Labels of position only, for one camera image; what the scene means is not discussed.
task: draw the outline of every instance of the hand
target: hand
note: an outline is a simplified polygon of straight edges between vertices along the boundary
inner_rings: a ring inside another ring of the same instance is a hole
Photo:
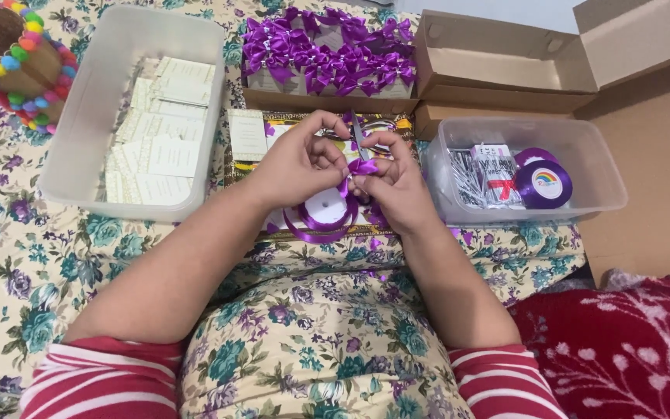
[[[396,133],[377,131],[365,138],[361,146],[368,148],[377,143],[388,146],[394,160],[376,159],[379,171],[354,176],[355,186],[376,198],[389,226],[397,234],[412,235],[427,227],[443,225],[405,141]]]
[[[266,210],[301,204],[338,186],[348,176],[348,163],[338,147],[315,135],[322,128],[330,128],[340,138],[351,138],[340,117],[316,110],[278,138],[244,179]]]

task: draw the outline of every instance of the rainbow logo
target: rainbow logo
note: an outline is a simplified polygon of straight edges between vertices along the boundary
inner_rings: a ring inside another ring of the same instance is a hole
[[[558,178],[554,176],[553,173],[549,171],[540,171],[537,173],[537,176],[534,178],[537,181],[544,182],[545,184],[551,184],[552,182],[557,182]]]

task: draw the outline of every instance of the pom-pom decoration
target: pom-pom decoration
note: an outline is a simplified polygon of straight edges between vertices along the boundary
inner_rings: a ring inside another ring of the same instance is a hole
[[[0,107],[30,129],[54,133],[78,64],[44,26],[27,6],[0,3]]]

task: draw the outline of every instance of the white wall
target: white wall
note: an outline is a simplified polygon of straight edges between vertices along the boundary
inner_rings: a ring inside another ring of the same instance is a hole
[[[583,0],[394,0],[395,9],[419,14],[423,9],[528,24],[578,33],[572,7]]]

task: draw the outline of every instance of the floral fabric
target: floral fabric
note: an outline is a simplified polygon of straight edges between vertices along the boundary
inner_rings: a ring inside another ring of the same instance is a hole
[[[225,108],[243,106],[239,77],[245,19],[277,14],[289,5],[312,10],[325,5],[314,0],[134,4],[213,19],[226,29]],[[29,2],[54,39],[70,45],[79,58],[100,15],[112,5]],[[370,25],[395,15],[387,9],[327,5],[365,16]],[[415,15],[399,17],[417,24]],[[228,146],[226,112],[219,121],[211,194],[223,187]],[[0,108],[0,417],[16,417],[17,397],[29,385],[44,348],[61,340],[79,311],[132,259],[173,229],[44,201],[35,184],[49,142],[49,135],[24,129]],[[475,269],[507,304],[584,263],[574,224],[453,232]],[[445,374],[445,354],[423,317],[413,281],[406,272],[393,271],[403,264],[395,237],[319,246],[257,244],[223,282],[212,306],[217,309],[209,310],[191,339],[183,414],[203,417],[209,406],[223,406],[218,417],[256,417],[271,409],[275,413],[280,405],[279,413],[308,417],[345,417],[341,407],[362,417],[443,417],[436,409],[453,409],[462,417],[463,402],[451,374]],[[240,402],[248,395],[261,396],[253,397],[254,403]],[[285,403],[291,395],[302,402]],[[326,403],[335,399],[337,409]],[[373,413],[376,405],[386,410]]]

